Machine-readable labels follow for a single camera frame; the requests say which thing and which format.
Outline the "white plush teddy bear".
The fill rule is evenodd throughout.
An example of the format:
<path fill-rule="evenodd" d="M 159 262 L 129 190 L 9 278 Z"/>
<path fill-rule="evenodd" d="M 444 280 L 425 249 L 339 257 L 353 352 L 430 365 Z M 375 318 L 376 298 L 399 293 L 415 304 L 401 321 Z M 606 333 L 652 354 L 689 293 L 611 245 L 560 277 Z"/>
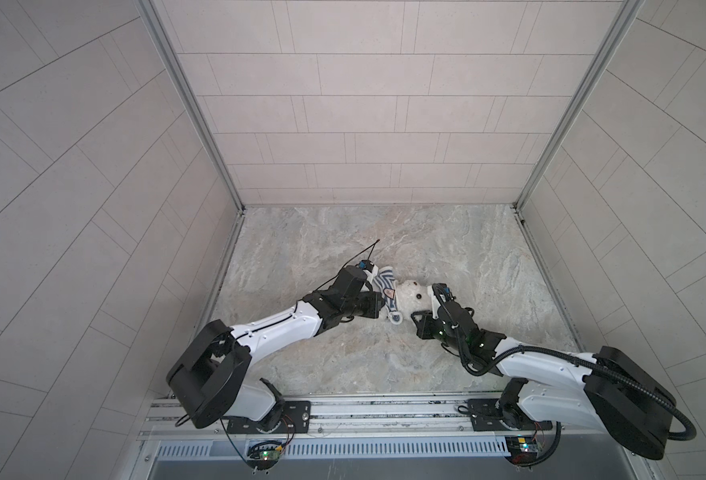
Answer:
<path fill-rule="evenodd" d="M 428 287 L 416 280 L 397 280 L 396 295 L 403 320 L 416 311 L 432 311 Z"/>

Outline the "blue white striped knit sweater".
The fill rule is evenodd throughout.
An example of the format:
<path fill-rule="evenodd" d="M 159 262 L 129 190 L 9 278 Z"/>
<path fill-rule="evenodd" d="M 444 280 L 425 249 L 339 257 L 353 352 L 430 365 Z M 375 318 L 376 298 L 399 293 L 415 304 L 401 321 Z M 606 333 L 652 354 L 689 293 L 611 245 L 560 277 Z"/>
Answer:
<path fill-rule="evenodd" d="M 400 325 L 403 322 L 403 313 L 397 303 L 397 280 L 393 267 L 378 268 L 378 272 L 373 277 L 372 282 L 375 289 L 383 296 L 388 320 L 394 325 Z"/>

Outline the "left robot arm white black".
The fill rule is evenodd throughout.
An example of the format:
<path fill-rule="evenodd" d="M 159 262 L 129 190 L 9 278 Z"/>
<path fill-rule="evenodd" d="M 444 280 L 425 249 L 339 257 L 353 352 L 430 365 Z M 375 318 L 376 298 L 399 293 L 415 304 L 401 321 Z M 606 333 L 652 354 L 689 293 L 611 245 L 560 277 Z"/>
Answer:
<path fill-rule="evenodd" d="M 369 260 L 347 265 L 327 289 L 294 306 L 247 324 L 214 320 L 203 327 L 171 367 L 166 381 L 185 410 L 177 424 L 204 429 L 221 420 L 245 418 L 264 431 L 284 415 L 286 401 L 266 379 L 245 380 L 252 364 L 302 340 L 316 337 L 355 316 L 376 319 L 384 307 L 374 289 L 379 268 Z"/>

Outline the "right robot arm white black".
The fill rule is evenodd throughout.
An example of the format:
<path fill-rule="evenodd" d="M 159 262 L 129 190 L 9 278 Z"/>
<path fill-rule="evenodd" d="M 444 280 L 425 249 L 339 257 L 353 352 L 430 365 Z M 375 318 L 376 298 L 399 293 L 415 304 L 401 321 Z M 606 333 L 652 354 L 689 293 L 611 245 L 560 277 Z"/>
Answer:
<path fill-rule="evenodd" d="M 668 442 L 695 436 L 672 393 L 623 351 L 604 346 L 577 354 L 527 345 L 479 328 L 473 314 L 455 301 L 437 301 L 411 318 L 419 338 L 440 341 L 471 375 L 508 378 L 498 409 L 509 426 L 523 420 L 581 426 L 650 460 L 662 459 Z"/>

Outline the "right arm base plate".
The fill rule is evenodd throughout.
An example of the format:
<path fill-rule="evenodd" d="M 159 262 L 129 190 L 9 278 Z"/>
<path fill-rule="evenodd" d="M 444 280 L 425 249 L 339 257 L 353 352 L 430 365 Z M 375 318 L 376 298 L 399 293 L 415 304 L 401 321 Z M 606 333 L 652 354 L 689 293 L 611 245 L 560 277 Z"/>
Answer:
<path fill-rule="evenodd" d="M 535 422 L 517 403 L 501 399 L 470 399 L 457 407 L 457 412 L 470 418 L 473 430 L 481 431 L 535 431 L 552 430 L 551 421 Z"/>

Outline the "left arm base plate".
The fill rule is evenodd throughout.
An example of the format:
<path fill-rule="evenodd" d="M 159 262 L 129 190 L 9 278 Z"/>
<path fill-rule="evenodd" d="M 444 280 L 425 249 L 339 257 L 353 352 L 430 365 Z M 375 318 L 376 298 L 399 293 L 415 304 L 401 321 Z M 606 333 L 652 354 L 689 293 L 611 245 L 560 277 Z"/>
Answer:
<path fill-rule="evenodd" d="M 278 435 L 305 434 L 309 431 L 312 403 L 310 401 L 285 401 L 278 412 L 275 407 L 266 420 L 253 421 L 245 417 L 228 417 L 229 434 Z"/>

